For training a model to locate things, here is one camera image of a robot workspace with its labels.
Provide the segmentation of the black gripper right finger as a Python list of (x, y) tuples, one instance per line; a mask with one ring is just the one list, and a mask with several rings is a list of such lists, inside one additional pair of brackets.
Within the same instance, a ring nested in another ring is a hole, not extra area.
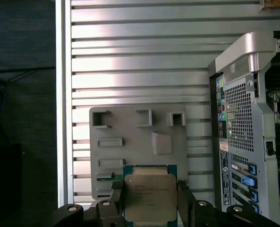
[(225, 212), (197, 200), (185, 181), (177, 183), (177, 210), (185, 227), (278, 227), (248, 206), (231, 205)]

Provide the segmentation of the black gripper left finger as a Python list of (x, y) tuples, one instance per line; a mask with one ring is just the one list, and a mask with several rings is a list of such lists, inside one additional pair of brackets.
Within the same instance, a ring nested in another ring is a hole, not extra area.
[(52, 227), (122, 227), (123, 214), (122, 181), (114, 181), (110, 198), (98, 201), (87, 210), (81, 205), (66, 204), (51, 215)]

